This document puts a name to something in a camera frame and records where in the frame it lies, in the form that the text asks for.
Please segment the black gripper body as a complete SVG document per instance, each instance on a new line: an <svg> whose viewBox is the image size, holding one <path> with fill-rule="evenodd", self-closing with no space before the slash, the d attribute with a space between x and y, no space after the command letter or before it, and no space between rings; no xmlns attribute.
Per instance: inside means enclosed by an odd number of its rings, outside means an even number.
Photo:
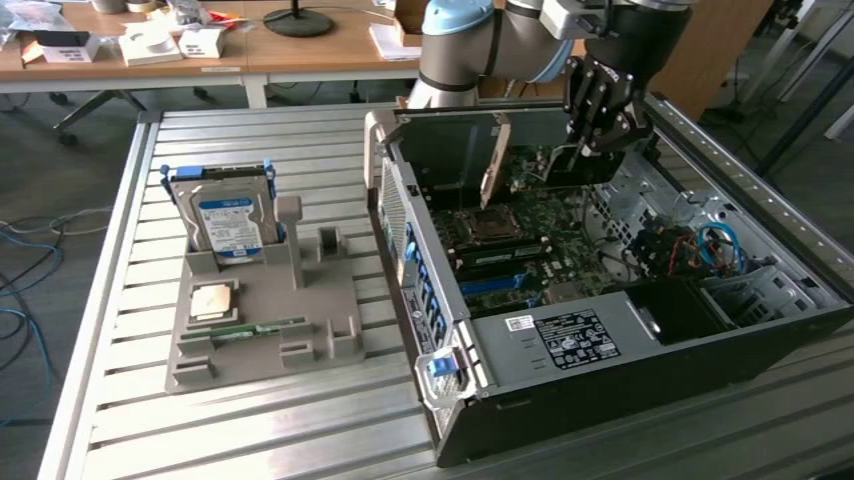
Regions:
<svg viewBox="0 0 854 480"><path fill-rule="evenodd" d="M691 15L690 5L676 10L636 3L609 6L605 35L585 41L587 56L647 84L667 63Z"/></svg>

